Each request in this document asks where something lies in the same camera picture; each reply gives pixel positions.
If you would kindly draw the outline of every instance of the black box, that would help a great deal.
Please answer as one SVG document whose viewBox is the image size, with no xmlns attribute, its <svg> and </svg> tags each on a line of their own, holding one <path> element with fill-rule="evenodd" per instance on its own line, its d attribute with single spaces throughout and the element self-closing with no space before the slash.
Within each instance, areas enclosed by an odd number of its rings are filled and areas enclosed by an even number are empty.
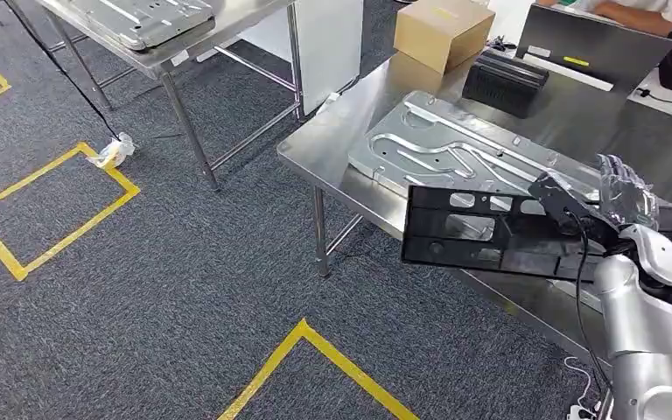
<svg viewBox="0 0 672 420">
<path fill-rule="evenodd" d="M 526 118 L 548 76 L 543 68 L 486 50 L 470 67 L 462 96 Z"/>
</svg>

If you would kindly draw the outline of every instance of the yellow label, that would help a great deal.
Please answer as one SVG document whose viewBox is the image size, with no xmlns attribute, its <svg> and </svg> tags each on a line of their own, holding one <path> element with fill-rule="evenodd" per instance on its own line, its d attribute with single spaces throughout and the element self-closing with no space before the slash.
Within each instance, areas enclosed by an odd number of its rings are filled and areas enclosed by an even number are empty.
<svg viewBox="0 0 672 420">
<path fill-rule="evenodd" d="M 459 18 L 459 16 L 455 15 L 451 11 L 442 7 L 434 7 L 434 12 L 436 12 L 438 15 L 444 16 L 445 18 L 452 18 L 452 19 Z"/>
<path fill-rule="evenodd" d="M 586 67 L 589 66 L 589 62 L 588 61 L 583 61 L 582 59 L 574 59 L 572 57 L 563 57 L 563 60 L 569 61 L 571 63 L 578 64 L 579 66 L 586 66 Z"/>
</svg>

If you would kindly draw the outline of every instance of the aluminum plate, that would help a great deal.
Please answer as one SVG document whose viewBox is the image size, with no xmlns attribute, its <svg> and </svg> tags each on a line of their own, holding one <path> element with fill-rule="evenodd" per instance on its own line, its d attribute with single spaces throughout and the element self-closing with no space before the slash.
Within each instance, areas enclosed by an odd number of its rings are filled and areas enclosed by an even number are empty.
<svg viewBox="0 0 672 420">
<path fill-rule="evenodd" d="M 74 10 L 131 50 L 157 46 L 198 25 L 214 28 L 201 0 L 71 0 Z"/>
<path fill-rule="evenodd" d="M 403 197 L 409 184 L 527 194 L 540 173 L 554 170 L 599 199 L 599 171 L 420 91 L 354 144 L 349 163 Z"/>
</svg>

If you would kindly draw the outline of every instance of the black monitor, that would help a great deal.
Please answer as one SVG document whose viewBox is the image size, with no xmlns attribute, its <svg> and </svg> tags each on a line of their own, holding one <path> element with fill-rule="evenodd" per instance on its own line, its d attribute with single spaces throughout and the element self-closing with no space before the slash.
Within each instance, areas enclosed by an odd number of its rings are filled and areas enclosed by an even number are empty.
<svg viewBox="0 0 672 420">
<path fill-rule="evenodd" d="M 630 93 L 671 50 L 672 39 L 532 4 L 516 57 L 534 55 Z"/>
</svg>

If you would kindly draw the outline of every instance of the person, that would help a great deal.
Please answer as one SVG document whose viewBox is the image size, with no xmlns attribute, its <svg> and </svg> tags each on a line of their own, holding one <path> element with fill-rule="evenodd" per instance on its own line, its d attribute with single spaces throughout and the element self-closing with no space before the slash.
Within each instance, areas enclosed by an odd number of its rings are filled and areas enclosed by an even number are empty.
<svg viewBox="0 0 672 420">
<path fill-rule="evenodd" d="M 537 0 L 551 6 L 558 0 Z M 577 0 L 570 7 L 614 20 L 628 28 L 667 37 L 672 32 L 672 0 Z"/>
</svg>

